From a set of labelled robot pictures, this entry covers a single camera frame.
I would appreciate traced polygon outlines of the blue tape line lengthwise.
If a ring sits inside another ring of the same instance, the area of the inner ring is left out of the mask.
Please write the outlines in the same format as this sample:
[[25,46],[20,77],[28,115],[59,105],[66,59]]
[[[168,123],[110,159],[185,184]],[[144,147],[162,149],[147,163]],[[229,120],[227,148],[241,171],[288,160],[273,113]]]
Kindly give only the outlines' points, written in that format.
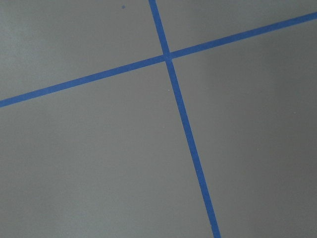
[[191,158],[192,158],[192,162],[193,162],[193,166],[195,169],[195,173],[196,173],[196,177],[199,183],[199,187],[200,187],[200,191],[202,194],[202,198],[204,201],[204,205],[205,205],[205,209],[206,209],[206,213],[208,216],[208,221],[211,227],[211,232],[214,238],[220,238],[221,237],[221,233],[220,233],[220,229],[218,226],[218,222],[217,222],[217,218],[216,218],[216,214],[214,212],[214,208],[213,208],[213,204],[212,204],[212,199],[209,193],[209,189],[208,189],[208,185],[206,182],[206,178],[205,178],[205,174],[204,174],[204,170],[201,164],[201,160],[200,160],[200,156],[197,150],[197,146],[195,143],[195,139],[193,136],[193,132],[192,132],[192,128],[190,125],[190,121],[188,118],[188,114],[186,111],[186,107],[185,107],[185,103],[183,100],[183,96],[182,96],[182,92],[181,92],[181,88],[179,85],[179,81],[177,78],[177,74],[176,74],[176,70],[175,70],[175,66],[173,63],[173,55],[172,52],[170,51],[169,48],[169,44],[167,41],[167,37],[165,34],[165,30],[164,30],[164,26],[161,20],[161,16],[160,16],[160,12],[159,12],[159,7],[158,4],[155,0],[149,0],[149,5],[150,5],[150,9],[151,9],[151,13],[152,13],[152,17],[156,26],[156,32],[158,34],[158,39],[160,42],[160,47],[162,50],[162,55],[164,58],[164,62],[166,65],[166,69],[168,72],[168,76],[170,79],[170,83],[172,86],[172,90],[174,93],[174,97],[176,100],[176,104],[177,104],[177,108],[179,111],[179,115],[181,118],[181,122],[182,122],[182,126],[183,126],[183,130],[185,133],[185,137],[187,140],[187,144],[188,144],[188,148],[191,154]]

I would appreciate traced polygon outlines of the blue tape line crosswise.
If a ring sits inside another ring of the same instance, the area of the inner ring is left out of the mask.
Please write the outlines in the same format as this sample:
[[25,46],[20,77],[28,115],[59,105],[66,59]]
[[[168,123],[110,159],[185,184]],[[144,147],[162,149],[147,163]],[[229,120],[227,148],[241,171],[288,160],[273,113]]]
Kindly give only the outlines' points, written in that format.
[[108,69],[108,70],[105,70],[102,72],[94,73],[94,74],[80,77],[77,79],[73,79],[73,80],[70,80],[67,82],[63,82],[60,84],[49,86],[46,88],[27,92],[27,93],[17,95],[14,97],[10,97],[7,99],[3,99],[0,101],[0,106],[1,107],[10,106],[10,105],[17,104],[17,103],[20,103],[23,101],[28,101],[28,100],[31,100],[34,98],[38,98],[38,97],[45,96],[48,94],[56,93],[56,92],[66,90],[69,88],[73,88],[73,87],[84,85],[84,84],[87,84],[90,82],[98,81],[98,80],[101,80],[104,78],[112,77],[115,75],[119,75],[122,73],[126,73],[126,72],[133,71],[136,69],[144,68],[144,67],[147,67],[150,65],[154,65],[154,64],[163,62],[166,59],[180,58],[180,57],[183,57],[186,55],[191,55],[193,53],[216,48],[216,47],[219,47],[222,45],[226,45],[226,44],[233,43],[236,41],[244,40],[244,39],[251,38],[251,37],[254,37],[257,35],[261,35],[261,34],[265,34],[268,32],[280,30],[283,28],[295,26],[298,24],[306,23],[306,22],[313,21],[316,19],[317,19],[317,13],[313,12],[313,13],[305,14],[305,15],[294,17],[294,18],[287,19],[287,20],[283,20],[283,21],[280,21],[277,23],[273,23],[273,24],[269,24],[269,25],[262,26],[259,28],[251,29],[248,31],[236,33],[233,35],[229,35],[226,37],[222,37],[219,39],[211,40],[208,42],[204,42],[201,44],[197,44],[194,46],[186,47],[186,48],[171,52],[169,50],[169,47],[168,47],[168,42],[167,42],[167,38],[166,38],[166,35],[164,32],[164,28],[163,28],[163,24],[162,24],[160,15],[159,15],[159,13],[155,13],[154,14],[154,23],[155,23],[155,26],[156,26],[156,29],[158,32],[159,42],[161,43],[162,55],[155,56],[155,57],[148,58],[148,59],[144,59],[144,60],[137,61],[137,62],[133,62],[133,63],[119,66],[116,68]]

